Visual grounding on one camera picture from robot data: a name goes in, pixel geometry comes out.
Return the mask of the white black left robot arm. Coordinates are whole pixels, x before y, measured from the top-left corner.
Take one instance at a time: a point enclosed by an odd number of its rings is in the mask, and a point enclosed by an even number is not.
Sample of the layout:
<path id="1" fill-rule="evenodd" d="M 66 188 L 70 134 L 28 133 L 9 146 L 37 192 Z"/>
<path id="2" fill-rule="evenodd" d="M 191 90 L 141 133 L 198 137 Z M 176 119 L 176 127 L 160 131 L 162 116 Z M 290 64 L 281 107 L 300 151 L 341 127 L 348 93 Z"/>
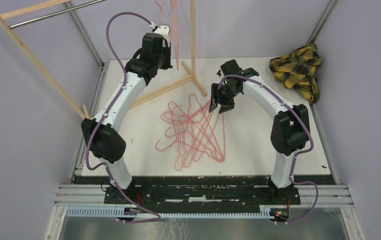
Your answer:
<path id="1" fill-rule="evenodd" d="M 86 143 L 85 156 L 93 154 L 106 168 L 111 184 L 117 187 L 116 196 L 123 203 L 131 203 L 136 190 L 130 186 L 130 174 L 124 159 L 126 141 L 120 136 L 122 122 L 139 94 L 146 88 L 158 70 L 171 65 L 169 33 L 160 30 L 146 33 L 142 46 L 124 67 L 124 75 L 103 109 L 92 119 L 84 119 L 81 129 Z"/>

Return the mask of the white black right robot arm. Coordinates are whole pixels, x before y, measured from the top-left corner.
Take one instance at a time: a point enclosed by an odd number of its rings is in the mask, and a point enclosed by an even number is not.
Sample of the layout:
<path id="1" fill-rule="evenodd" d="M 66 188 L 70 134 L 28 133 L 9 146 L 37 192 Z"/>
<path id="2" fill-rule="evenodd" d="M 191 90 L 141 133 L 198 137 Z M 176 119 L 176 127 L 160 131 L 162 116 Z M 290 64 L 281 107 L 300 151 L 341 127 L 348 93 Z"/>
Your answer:
<path id="1" fill-rule="evenodd" d="M 276 151 L 273 173 L 268 180 L 267 198 L 282 203 L 295 185 L 294 170 L 298 155 L 310 152 L 314 141 L 310 131 L 309 111 L 295 105 L 270 88 L 252 67 L 243 69 L 232 59 L 220 66 L 219 83 L 212 83 L 209 112 L 219 114 L 235 107 L 234 98 L 242 94 L 255 101 L 272 119 L 270 141 Z"/>

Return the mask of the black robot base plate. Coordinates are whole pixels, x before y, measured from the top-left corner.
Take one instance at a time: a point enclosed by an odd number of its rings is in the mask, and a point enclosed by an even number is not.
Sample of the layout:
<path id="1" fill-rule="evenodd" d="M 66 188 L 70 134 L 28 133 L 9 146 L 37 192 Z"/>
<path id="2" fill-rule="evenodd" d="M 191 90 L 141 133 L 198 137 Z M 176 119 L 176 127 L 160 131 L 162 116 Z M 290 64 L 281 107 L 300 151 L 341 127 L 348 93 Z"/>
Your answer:
<path id="1" fill-rule="evenodd" d="M 249 214 L 260 206 L 298 206 L 302 187 L 335 185 L 332 175 L 297 175 L 297 186 L 275 190 L 267 176 L 136 176 L 119 191 L 107 176 L 76 176 L 75 185 L 96 185 L 103 203 L 130 204 L 134 212 L 156 214 Z"/>

